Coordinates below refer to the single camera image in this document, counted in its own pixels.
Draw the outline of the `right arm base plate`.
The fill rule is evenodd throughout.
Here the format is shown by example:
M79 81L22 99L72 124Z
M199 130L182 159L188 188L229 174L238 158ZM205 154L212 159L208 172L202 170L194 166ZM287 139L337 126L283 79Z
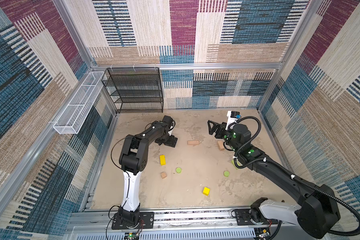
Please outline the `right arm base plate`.
M279 220L276 219L266 219L260 211L256 209L234 209L231 211L231 217L236 219L238 226L273 226L279 223Z

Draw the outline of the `natural wood block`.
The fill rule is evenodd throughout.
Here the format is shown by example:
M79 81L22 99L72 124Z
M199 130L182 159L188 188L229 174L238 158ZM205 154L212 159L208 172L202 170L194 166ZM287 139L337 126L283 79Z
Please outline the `natural wood block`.
M200 141L195 140L195 141L187 141L187 144L190 146L196 146L200 144Z
M220 151L224 151L225 147L224 147L224 142L223 141L218 141L218 147Z

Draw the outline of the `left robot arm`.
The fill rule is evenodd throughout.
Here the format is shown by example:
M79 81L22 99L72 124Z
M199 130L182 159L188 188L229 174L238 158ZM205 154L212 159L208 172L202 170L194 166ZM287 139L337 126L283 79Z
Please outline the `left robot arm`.
M149 146L156 143L174 148L178 138L172 135L175 120L164 116L137 135L127 135L119 157L124 175L124 195L116 215L116 221L134 227L140 223L139 188L141 174L148 163Z

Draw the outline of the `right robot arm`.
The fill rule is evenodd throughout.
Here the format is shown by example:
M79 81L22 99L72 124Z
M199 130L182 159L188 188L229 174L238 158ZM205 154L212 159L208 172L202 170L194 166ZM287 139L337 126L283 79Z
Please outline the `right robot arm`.
M251 134L241 119L230 124L208 121L209 134L223 141L226 150L234 152L234 165L238 169L248 168L266 177L297 203L289 206L262 197L256 200L248 211L254 224L270 223L271 220L300 226L307 234L321 239L340 220L339 200L334 191L326 186L317 186L295 175L270 158L264 151L252 145L259 134Z

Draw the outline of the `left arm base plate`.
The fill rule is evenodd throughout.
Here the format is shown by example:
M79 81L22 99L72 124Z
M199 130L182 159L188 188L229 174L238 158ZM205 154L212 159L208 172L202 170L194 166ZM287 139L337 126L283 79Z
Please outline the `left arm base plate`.
M116 213L113 216L112 230L152 229L154 212Z

